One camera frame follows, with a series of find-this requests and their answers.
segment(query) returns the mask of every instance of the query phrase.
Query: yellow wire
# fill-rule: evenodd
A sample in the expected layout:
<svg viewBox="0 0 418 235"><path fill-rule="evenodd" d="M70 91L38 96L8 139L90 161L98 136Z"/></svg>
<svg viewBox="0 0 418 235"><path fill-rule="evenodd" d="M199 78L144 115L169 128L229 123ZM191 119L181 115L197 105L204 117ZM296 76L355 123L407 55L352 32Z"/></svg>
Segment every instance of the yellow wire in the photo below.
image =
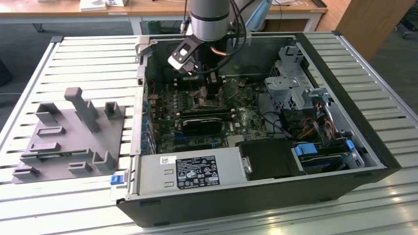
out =
<svg viewBox="0 0 418 235"><path fill-rule="evenodd" d="M327 124L328 124L328 127L329 127L329 131L331 131L331 136L333 138L333 135L332 135L332 124L328 122L328 121L324 121Z"/></svg>
<svg viewBox="0 0 418 235"><path fill-rule="evenodd" d="M303 137L308 136L313 131L315 131L315 127L312 127L312 128L299 137L299 139L301 139Z"/></svg>

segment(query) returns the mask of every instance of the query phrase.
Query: sticker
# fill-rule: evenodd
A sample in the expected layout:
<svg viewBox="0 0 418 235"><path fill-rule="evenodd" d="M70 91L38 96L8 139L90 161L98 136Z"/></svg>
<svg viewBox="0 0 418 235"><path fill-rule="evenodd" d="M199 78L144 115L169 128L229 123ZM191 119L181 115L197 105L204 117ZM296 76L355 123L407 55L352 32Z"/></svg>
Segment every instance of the sticker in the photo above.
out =
<svg viewBox="0 0 418 235"><path fill-rule="evenodd" d="M109 12L109 16L124 16L126 15L128 13L126 12Z"/></svg>
<svg viewBox="0 0 418 235"><path fill-rule="evenodd" d="M176 156L160 157L158 158L158 163L160 163L160 165L162 165L162 164L172 164L172 163L176 163L176 159L177 159Z"/></svg>
<svg viewBox="0 0 418 235"><path fill-rule="evenodd" d="M177 188L197 188L220 184L215 156L176 160Z"/></svg>

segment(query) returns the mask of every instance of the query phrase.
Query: white table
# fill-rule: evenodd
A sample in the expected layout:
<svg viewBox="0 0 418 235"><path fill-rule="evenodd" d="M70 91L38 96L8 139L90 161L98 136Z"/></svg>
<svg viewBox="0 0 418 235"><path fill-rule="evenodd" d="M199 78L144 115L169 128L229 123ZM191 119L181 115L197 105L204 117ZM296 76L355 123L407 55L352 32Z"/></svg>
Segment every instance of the white table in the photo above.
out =
<svg viewBox="0 0 418 235"><path fill-rule="evenodd" d="M125 7L110 7L106 12L77 12L76 0L74 2L66 0L62 2L62 5L58 6L48 6L48 2L40 3L41 5L38 5L32 1L36 0L16 0L16 2L9 0L8 3L0 2L0 24L33 24L36 30L41 31L41 24L44 23L129 22L133 35L144 35L148 34L148 29L140 26L140 22L182 20L182 15L178 12L182 10L182 7L177 5L177 2L173 5L174 10L170 11L174 15L165 15L166 11L162 10L157 14L152 12L153 9L160 9L164 5L149 4L144 6L142 3L148 0L129 0ZM62 7L65 7L64 3L66 2L70 3L70 5L68 5L70 9L62 11ZM297 10L292 10L291 12L292 13L288 13L288 11L283 10L283 14L268 14L267 19L307 19L303 31L308 32L315 31L325 8L309 7L309 10L297 8Z"/></svg>
<svg viewBox="0 0 418 235"><path fill-rule="evenodd" d="M118 170L129 164L136 91L134 36L66 37L50 43L24 94L0 133L0 231L4 234L416 234L416 115L369 68L343 37L307 37L403 169L335 201L211 219L168 228L141 229L109 200L109 176L13 185L18 163L37 122L37 103L62 100L66 87L84 89L94 107L106 101L126 105Z"/></svg>

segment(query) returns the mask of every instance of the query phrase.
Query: barcode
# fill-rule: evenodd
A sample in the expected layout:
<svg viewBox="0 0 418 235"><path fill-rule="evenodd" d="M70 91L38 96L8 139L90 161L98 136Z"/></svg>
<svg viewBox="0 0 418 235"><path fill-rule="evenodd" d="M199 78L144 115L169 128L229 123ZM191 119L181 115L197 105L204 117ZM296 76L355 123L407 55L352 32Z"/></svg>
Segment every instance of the barcode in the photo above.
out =
<svg viewBox="0 0 418 235"><path fill-rule="evenodd" d="M208 177L208 181L216 181L217 177Z"/></svg>

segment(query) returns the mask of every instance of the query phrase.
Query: metal slatted surface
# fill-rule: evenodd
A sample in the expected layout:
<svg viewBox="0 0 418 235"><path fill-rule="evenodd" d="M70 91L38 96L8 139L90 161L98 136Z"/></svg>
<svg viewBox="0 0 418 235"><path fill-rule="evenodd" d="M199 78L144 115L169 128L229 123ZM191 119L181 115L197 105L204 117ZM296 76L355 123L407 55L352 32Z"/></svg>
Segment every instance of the metal slatted surface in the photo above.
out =
<svg viewBox="0 0 418 235"><path fill-rule="evenodd" d="M136 65L134 38L72 37L50 47L33 75L34 86L0 150L0 231L17 234L416 234L418 130L415 116L379 79L329 33L307 34L313 47L360 108L403 169L335 201L296 206L168 228L141 229L109 200L109 177L89 177L24 185L9 184L37 118L37 104L62 100L68 86L84 89L96 107L126 105L118 169L128 167Z"/></svg>

